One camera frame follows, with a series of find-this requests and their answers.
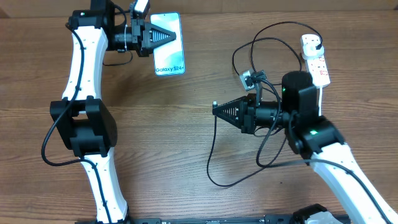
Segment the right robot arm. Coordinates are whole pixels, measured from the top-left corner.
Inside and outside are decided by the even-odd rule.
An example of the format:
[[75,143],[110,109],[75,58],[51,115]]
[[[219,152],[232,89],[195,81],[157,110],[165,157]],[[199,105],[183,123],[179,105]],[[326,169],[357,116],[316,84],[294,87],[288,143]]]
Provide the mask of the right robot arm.
[[318,106],[318,90],[311,74],[286,73],[281,91],[272,90],[275,101],[262,100],[262,85],[270,85],[264,72],[248,73],[241,81],[250,93],[222,105],[213,103],[218,119],[254,134],[257,128],[284,130],[285,140],[298,161],[279,165],[306,164],[329,186],[354,223],[397,223],[397,213],[382,198],[356,162],[343,135]]

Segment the Samsung Galaxy smartphone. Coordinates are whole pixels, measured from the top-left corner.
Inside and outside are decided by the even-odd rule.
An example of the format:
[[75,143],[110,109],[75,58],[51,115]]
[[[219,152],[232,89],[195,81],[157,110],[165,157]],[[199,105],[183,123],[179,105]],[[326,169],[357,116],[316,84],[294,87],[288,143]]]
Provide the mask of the Samsung Galaxy smartphone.
[[181,75],[185,73],[183,35],[180,14],[168,12],[150,16],[153,25],[176,34],[176,39],[154,49],[154,67],[157,76]]

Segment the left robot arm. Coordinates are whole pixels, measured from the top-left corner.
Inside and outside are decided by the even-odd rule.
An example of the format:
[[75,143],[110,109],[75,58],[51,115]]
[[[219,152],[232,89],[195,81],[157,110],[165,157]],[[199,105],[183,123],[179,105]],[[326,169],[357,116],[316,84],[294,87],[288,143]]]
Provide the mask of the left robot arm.
[[[65,24],[73,38],[72,64],[62,99],[50,104],[53,125],[42,143],[41,156],[54,167],[83,166],[96,204],[95,223],[133,222],[119,186],[114,162],[118,130],[103,103],[101,80],[107,51],[148,57],[157,47],[176,40],[175,32],[146,21],[149,9],[149,1],[134,1],[128,11],[110,0],[92,1],[89,9],[73,11]],[[74,160],[47,159],[45,149],[54,130],[73,151]]]

